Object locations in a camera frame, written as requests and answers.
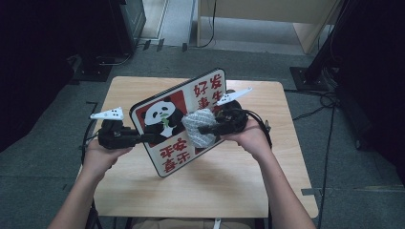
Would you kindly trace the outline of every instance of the panda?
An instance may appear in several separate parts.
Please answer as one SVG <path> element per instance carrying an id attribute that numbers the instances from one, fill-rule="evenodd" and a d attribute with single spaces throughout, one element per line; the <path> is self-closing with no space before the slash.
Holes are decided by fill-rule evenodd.
<path id="1" fill-rule="evenodd" d="M 155 140 L 151 143 L 159 144 L 172 135 L 177 135 L 184 131 L 181 119 L 184 113 L 176 108 L 170 97 L 165 97 L 152 105 L 146 112 L 141 114 L 145 122 L 144 132 L 155 134 Z"/>

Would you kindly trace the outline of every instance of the cable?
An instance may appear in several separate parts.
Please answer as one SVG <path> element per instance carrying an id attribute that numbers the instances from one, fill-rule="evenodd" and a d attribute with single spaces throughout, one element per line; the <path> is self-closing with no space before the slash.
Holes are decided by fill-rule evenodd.
<path id="1" fill-rule="evenodd" d="M 270 138 L 270 134 L 269 134 L 270 126 L 268 125 L 267 120 L 265 122 L 263 122 L 262 118 L 258 114 L 254 113 L 250 110 L 233 108 L 233 109 L 230 109 L 230 111 L 242 112 L 242 113 L 245 113 L 246 115 L 253 117 L 253 119 L 255 119 L 257 121 L 257 123 L 259 124 L 260 129 L 265 133 L 268 145 L 270 146 L 270 148 L 272 148 L 272 142 L 271 142 L 271 138 Z"/>
<path id="2" fill-rule="evenodd" d="M 334 89 L 338 86 L 336 81 L 334 81 L 334 76 L 333 76 L 333 74 L 330 73 L 330 70 L 328 67 L 324 67 L 322 69 L 321 74 L 324 76 L 324 78 L 326 79 L 328 84 L 331 85 Z"/>
<path id="3" fill-rule="evenodd" d="M 93 105 L 95 105 L 95 106 L 93 106 L 93 109 L 92 109 L 92 114 L 94 114 L 95 111 L 96 111 L 96 108 L 97 108 L 97 106 L 98 106 L 98 103 L 97 103 L 97 102 L 89 102 L 89 101 L 86 101 L 86 104 L 93 104 Z"/>
<path id="4" fill-rule="evenodd" d="M 216 13 L 216 11 L 217 11 L 217 0 L 215 0 L 215 2 L 214 2 L 214 12 L 212 14 L 212 35 L 211 35 L 211 39 L 209 39 L 208 43 L 206 43 L 205 45 L 199 46 L 198 48 L 200 48 L 200 49 L 207 47 L 212 42 L 212 40 L 214 39 L 214 34 L 215 34 L 215 13 Z"/>
<path id="5" fill-rule="evenodd" d="M 125 62 L 127 62 L 127 60 L 129 60 L 130 57 L 131 57 L 131 54 L 128 54 L 128 56 L 126 57 L 126 59 L 123 60 L 123 61 L 121 61 L 121 62 L 113 63 L 113 64 L 103 64 L 103 63 L 99 63 L 98 65 L 100 65 L 100 66 L 118 66 L 118 65 L 122 65 L 122 64 L 124 64 Z"/>
<path id="6" fill-rule="evenodd" d="M 90 132 L 90 128 L 92 128 L 93 124 L 95 123 L 95 119 L 92 119 L 89 123 L 89 125 L 87 126 L 86 132 L 84 134 L 83 137 L 83 141 L 81 143 L 81 165 L 83 165 L 84 163 L 84 157 L 86 155 L 86 147 L 87 147 L 87 135 Z"/>
<path id="7" fill-rule="evenodd" d="M 322 217 L 323 217 L 323 212 L 324 212 L 325 192 L 326 192 L 327 177 L 328 177 L 328 161 L 329 161 L 329 153 L 330 153 L 330 139 L 331 139 L 331 133 L 333 130 L 334 109 L 335 109 L 335 106 L 333 106 L 332 111 L 331 111 L 330 132 L 329 132 L 329 136 L 328 136 L 327 152 L 325 153 L 324 179 L 322 182 L 321 206 L 319 207 L 319 214 L 318 214 L 318 226 L 317 226 L 318 229 L 320 229 L 322 226 Z"/>
<path id="8" fill-rule="evenodd" d="M 211 20 L 208 18 L 208 24 L 209 24 L 209 28 L 211 28 L 211 30 L 212 30 L 212 38 L 214 38 L 215 36 L 214 36 L 214 33 L 215 33 L 215 31 L 214 31 L 214 27 L 213 27 L 213 25 L 214 25 L 214 20 L 212 20 L 212 23 L 211 23 Z M 214 45 L 213 45 L 213 47 L 215 47 L 217 45 L 217 40 L 216 39 L 214 39 Z"/>
<path id="9" fill-rule="evenodd" d="M 319 96 L 319 102 L 320 102 L 321 105 L 322 105 L 320 108 L 317 108 L 317 109 L 314 110 L 313 112 L 301 114 L 301 115 L 299 115 L 299 116 L 297 116 L 297 117 L 294 117 L 294 118 L 292 119 L 293 121 L 299 120 L 299 119 L 301 119 L 301 118 L 303 118 L 303 117 L 308 117 L 308 116 L 314 115 L 314 114 L 316 114 L 316 113 L 322 111 L 324 108 L 333 108 L 333 107 L 337 104 L 337 102 L 335 101 L 335 99 L 332 98 L 332 96 L 335 96 L 334 93 L 323 93 L 323 94 L 320 94 L 320 93 L 315 93 L 315 92 L 296 91 L 296 90 L 285 90 L 285 92 L 287 92 L 287 93 L 297 93 L 297 94 L 309 94 L 309 95 L 316 95 L 316 96 Z M 330 101 L 329 104 L 327 104 L 327 103 L 324 102 L 324 99 L 325 99 L 325 98 Z"/>
<path id="10" fill-rule="evenodd" d="M 95 137 L 97 137 L 97 136 L 98 136 L 98 131 L 97 131 L 94 135 L 88 137 L 88 138 L 86 139 L 86 142 L 89 141 L 89 140 L 92 140 L 93 138 L 95 138 Z"/>

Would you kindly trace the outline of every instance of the hand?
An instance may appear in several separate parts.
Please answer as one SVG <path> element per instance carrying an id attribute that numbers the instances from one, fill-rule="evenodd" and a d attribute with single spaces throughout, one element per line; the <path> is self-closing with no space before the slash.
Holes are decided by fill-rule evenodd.
<path id="1" fill-rule="evenodd" d="M 98 140 L 92 140 L 87 148 L 81 173 L 100 182 L 104 178 L 105 172 L 116 164 L 118 158 L 131 150 L 132 147 L 108 150 L 100 146 Z"/>
<path id="2" fill-rule="evenodd" d="M 256 160 L 271 153 L 265 133 L 255 120 L 249 119 L 241 133 L 222 135 L 221 138 L 238 142 L 238 145 L 251 153 Z"/>

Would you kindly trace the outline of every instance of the person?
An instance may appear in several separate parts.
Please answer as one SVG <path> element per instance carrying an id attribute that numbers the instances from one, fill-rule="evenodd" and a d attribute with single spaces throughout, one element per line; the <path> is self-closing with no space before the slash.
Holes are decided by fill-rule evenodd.
<path id="1" fill-rule="evenodd" d="M 315 228 L 255 120 L 249 119 L 241 133 L 223 135 L 221 138 L 236 141 L 257 160 L 274 228 Z M 48 228 L 84 228 L 98 183 L 117 159 L 130 151 L 131 148 L 107 150 L 97 140 L 91 141 L 77 181 Z"/>

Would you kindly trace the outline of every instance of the wooden table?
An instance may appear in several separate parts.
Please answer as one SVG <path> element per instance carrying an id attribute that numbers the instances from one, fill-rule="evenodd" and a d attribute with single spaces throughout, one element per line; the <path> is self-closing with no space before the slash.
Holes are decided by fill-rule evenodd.
<path id="1" fill-rule="evenodd" d="M 113 79 L 102 111 L 122 107 L 124 126 L 133 127 L 129 109 L 185 79 Z M 253 91 L 238 101 L 271 126 L 273 151 L 295 194 L 312 218 L 318 214 L 283 87 L 278 82 L 227 80 L 226 87 Z M 266 218 L 268 205 L 257 162 L 235 142 L 225 141 L 166 178 L 158 176 L 143 145 L 122 156 L 99 183 L 96 208 L 101 216 L 158 218 Z"/>

